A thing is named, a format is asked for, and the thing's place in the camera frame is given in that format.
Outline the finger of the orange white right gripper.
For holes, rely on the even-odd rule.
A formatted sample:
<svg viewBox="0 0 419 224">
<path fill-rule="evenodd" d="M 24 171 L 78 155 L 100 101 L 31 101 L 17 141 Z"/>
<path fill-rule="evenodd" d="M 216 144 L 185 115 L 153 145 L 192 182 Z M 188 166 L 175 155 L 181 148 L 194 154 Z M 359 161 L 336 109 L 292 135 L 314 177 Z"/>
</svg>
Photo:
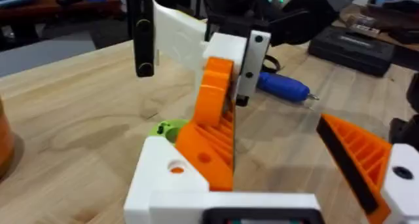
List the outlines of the finger of the orange white right gripper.
<svg viewBox="0 0 419 224">
<path fill-rule="evenodd" d="M 216 126 L 221 120 L 229 95 L 235 97 L 236 82 L 246 53 L 245 37 L 213 34 L 204 52 L 204 72 L 196 97 L 193 121 Z"/>
</svg>

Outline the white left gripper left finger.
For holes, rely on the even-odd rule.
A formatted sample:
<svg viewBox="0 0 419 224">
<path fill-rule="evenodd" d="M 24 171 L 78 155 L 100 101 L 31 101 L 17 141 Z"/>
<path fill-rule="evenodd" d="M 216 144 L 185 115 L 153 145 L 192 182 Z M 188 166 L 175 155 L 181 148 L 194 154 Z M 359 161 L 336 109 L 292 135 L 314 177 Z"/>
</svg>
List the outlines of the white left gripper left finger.
<svg viewBox="0 0 419 224">
<path fill-rule="evenodd" d="M 164 137 L 149 136 L 124 204 L 126 223 L 199 223 L 194 195 L 210 190 L 198 170 Z"/>
</svg>

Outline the orange white left gripper right finger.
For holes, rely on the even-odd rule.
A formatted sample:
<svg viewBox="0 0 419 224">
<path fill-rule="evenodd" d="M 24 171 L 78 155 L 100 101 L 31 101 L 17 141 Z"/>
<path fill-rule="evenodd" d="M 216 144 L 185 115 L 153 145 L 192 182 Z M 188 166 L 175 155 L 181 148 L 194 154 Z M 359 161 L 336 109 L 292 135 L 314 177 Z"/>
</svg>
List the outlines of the orange white left gripper right finger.
<svg viewBox="0 0 419 224">
<path fill-rule="evenodd" d="M 316 128 L 368 223 L 418 222 L 418 116 L 394 119 L 389 140 L 322 114 Z"/>
</svg>

